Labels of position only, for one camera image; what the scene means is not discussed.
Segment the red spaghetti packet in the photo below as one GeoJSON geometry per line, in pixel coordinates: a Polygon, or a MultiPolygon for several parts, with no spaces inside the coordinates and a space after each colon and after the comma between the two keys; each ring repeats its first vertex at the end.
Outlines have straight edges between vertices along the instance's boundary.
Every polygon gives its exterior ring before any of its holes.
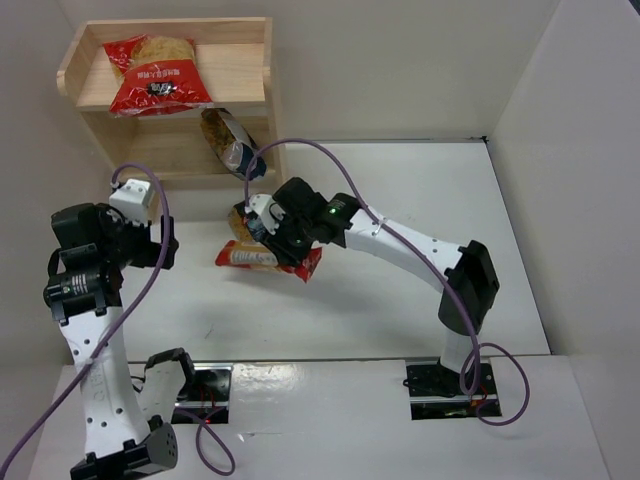
{"type": "Polygon", "coordinates": [[[280,263],[275,254],[261,244],[230,240],[220,250],[214,264],[218,267],[295,275],[307,283],[315,273],[322,253],[322,248],[312,248],[299,265],[287,266],[280,263]]]}

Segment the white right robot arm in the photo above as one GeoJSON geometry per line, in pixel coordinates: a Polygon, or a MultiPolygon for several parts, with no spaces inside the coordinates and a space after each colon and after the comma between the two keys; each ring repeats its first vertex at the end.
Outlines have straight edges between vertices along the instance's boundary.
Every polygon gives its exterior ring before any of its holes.
{"type": "Polygon", "coordinates": [[[438,319],[445,327],[439,363],[466,374],[484,318],[500,284],[486,246],[445,242],[400,225],[338,193],[325,199],[295,177],[274,194],[255,194],[246,213],[260,225],[256,239],[286,266],[299,266],[315,243],[377,257],[413,274],[440,293],[438,319]]]}

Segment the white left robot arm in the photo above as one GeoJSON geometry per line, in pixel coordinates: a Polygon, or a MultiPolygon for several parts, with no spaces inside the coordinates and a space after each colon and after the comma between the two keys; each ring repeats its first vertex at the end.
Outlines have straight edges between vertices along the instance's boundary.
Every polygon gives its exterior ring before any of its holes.
{"type": "Polygon", "coordinates": [[[43,296],[82,376],[85,454],[71,478],[144,479],[175,468],[171,420],[179,393],[194,379],[193,362],[182,348],[152,355],[136,391],[124,334],[108,332],[124,312],[123,269],[153,266],[160,244],[149,226],[107,204],[68,207],[52,215],[51,226],[59,247],[43,296]]]}

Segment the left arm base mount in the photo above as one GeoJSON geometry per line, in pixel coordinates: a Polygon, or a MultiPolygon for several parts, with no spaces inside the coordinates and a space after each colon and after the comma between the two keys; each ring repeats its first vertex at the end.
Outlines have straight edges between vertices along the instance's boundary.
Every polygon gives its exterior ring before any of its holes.
{"type": "Polygon", "coordinates": [[[229,419],[230,365],[184,367],[170,361],[146,366],[132,375],[134,396],[145,418],[159,416],[165,423],[193,424],[193,416],[206,423],[229,419]]]}

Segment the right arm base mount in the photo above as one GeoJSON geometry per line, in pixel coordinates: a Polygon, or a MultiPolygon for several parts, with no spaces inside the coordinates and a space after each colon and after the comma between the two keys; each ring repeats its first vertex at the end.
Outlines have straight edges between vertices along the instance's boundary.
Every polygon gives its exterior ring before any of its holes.
{"type": "Polygon", "coordinates": [[[489,418],[501,416],[493,369],[481,363],[480,385],[470,396],[459,387],[458,375],[435,360],[406,362],[403,386],[408,390],[413,420],[475,418],[476,409],[489,418]]]}

